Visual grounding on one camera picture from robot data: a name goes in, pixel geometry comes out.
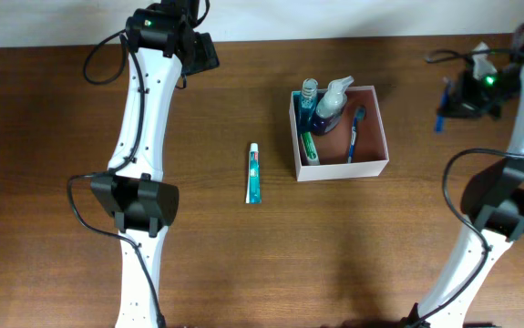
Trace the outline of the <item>blue white toothbrush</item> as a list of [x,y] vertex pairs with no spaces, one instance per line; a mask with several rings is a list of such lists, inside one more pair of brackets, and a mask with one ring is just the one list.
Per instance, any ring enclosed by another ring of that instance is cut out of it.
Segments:
[[358,125],[361,121],[365,119],[365,114],[366,114],[366,107],[364,105],[361,105],[355,109],[354,119],[353,119],[353,124],[352,124],[352,129],[351,129],[351,139],[350,139],[349,148],[347,152],[347,161],[346,162],[348,164],[353,162],[354,148],[355,148],[357,135],[358,135]]

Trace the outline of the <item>pink cardboard box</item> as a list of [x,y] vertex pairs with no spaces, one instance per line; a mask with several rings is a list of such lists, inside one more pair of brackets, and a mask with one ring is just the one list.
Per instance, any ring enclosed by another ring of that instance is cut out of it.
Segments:
[[[308,166],[302,142],[296,127],[296,111],[300,93],[291,93],[289,117],[293,141],[293,160],[296,180],[299,182],[377,177],[389,162],[385,130],[373,86],[349,87],[348,101],[342,119],[323,136],[313,136],[320,160],[319,166]],[[347,152],[355,109],[366,107],[365,119],[358,125],[353,162],[348,164]]]

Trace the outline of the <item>teal mouthwash bottle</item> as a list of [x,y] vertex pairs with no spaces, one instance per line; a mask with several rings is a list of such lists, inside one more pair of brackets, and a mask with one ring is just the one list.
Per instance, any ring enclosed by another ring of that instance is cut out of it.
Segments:
[[303,134],[311,129],[312,116],[317,105],[318,82],[307,78],[302,84],[298,101],[297,128]]

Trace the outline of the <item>green white soap box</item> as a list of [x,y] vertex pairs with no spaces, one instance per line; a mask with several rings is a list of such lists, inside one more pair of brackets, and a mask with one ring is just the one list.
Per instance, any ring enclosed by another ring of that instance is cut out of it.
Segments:
[[303,154],[308,166],[319,166],[320,160],[317,153],[317,149],[313,142],[313,136],[311,132],[304,132],[300,135],[302,142]]

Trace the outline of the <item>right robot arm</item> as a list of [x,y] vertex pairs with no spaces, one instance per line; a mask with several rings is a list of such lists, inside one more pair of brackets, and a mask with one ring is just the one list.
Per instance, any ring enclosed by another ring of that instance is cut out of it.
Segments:
[[[499,119],[504,103],[514,97],[519,107],[506,150],[465,149],[445,166],[443,197],[463,228],[437,283],[401,319],[402,327],[465,326],[467,310],[492,267],[524,234],[524,23],[502,51],[509,58],[505,67],[495,68],[488,59],[498,52],[481,43],[467,53],[438,49],[426,56],[428,64],[466,64],[457,81],[447,82],[437,109],[437,130],[446,118]],[[456,206],[449,196],[448,176],[457,160],[473,154],[496,156],[498,161],[469,181]]]

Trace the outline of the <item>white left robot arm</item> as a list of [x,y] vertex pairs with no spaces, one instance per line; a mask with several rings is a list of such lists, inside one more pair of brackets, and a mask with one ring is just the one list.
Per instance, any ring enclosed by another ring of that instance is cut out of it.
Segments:
[[219,66],[211,36],[197,32],[208,1],[159,1],[137,9],[117,32],[120,67],[129,71],[118,143],[108,167],[89,175],[92,193],[115,224],[121,247],[118,327],[163,327],[160,260],[180,192],[163,181],[170,104],[186,78]]

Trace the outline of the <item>purple spray bottle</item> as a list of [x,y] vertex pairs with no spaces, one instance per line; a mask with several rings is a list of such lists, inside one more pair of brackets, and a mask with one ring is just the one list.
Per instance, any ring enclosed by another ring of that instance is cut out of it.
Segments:
[[352,76],[339,78],[329,83],[313,114],[312,132],[314,135],[325,135],[338,124],[347,102],[346,89],[353,83]]

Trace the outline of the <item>blue disposable razor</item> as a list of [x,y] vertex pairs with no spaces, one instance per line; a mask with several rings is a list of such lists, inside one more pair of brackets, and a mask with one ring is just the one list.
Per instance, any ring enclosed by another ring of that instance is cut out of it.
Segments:
[[444,118],[445,118],[444,111],[449,101],[449,94],[452,88],[452,81],[450,78],[444,77],[443,82],[445,83],[445,87],[443,89],[443,93],[442,93],[442,96],[440,98],[440,102],[437,108],[437,118],[436,118],[436,123],[434,126],[434,131],[437,134],[441,133],[444,129]]

